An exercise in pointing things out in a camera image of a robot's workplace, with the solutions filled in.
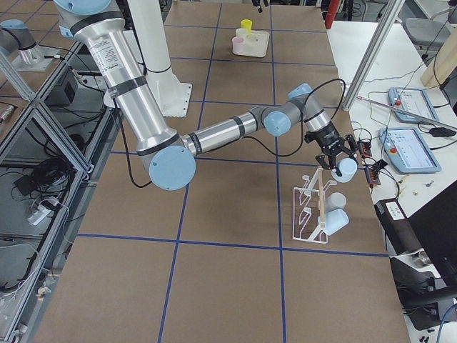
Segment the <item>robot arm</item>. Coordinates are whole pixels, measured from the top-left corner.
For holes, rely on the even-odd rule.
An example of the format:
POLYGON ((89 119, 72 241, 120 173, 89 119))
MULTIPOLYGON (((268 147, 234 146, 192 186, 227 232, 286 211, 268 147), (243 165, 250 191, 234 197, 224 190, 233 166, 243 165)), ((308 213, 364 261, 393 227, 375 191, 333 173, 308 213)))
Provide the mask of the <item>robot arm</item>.
POLYGON ((341 136, 308 84, 296 87, 279 107, 258 106, 226 121, 183 136, 169 127, 146 77, 124 36, 124 18, 115 1, 57 1, 61 33, 85 44, 108 86, 114 106, 133 129, 137 154, 157 187, 185 187, 196 172, 195 158, 265 129, 272 136, 300 124, 302 141, 316 142, 316 161, 337 176, 350 177, 356 166, 356 142, 341 136))

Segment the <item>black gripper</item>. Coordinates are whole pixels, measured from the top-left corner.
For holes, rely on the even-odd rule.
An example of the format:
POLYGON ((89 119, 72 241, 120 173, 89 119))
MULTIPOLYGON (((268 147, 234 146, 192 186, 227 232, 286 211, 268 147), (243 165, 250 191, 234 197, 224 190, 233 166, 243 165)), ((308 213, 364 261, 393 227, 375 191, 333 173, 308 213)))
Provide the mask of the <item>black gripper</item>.
POLYGON ((318 131, 308 131, 305 134, 305 142, 315 141, 321 148, 321 153, 315 156, 316 161, 325 170, 338 172, 336 156, 344 151, 349 158, 356 161, 358 146, 352 134, 341 138, 333 123, 319 129, 318 131))

